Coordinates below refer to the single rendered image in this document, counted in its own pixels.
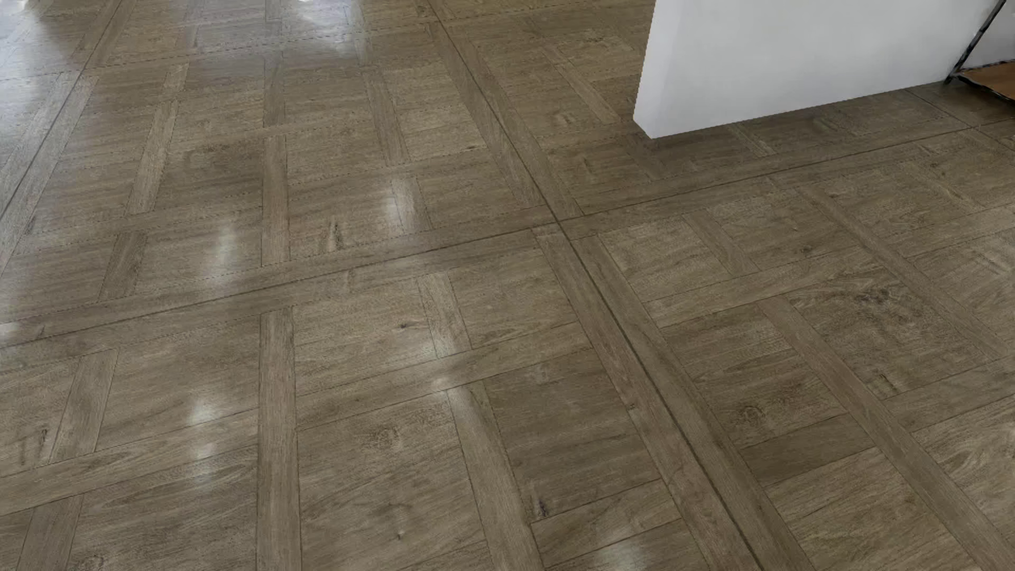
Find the black metal frame wooden shelf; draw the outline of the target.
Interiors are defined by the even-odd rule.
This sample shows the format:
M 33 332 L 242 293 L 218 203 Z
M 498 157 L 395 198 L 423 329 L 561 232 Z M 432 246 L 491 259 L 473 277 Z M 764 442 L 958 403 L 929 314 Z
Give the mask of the black metal frame wooden shelf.
M 971 57 L 983 35 L 996 20 L 1007 1 L 996 0 L 996 4 L 983 20 L 980 28 L 944 78 L 942 85 L 949 85 L 952 81 L 958 80 L 1015 104 L 1015 59 L 986 64 L 980 67 L 965 67 L 966 61 Z

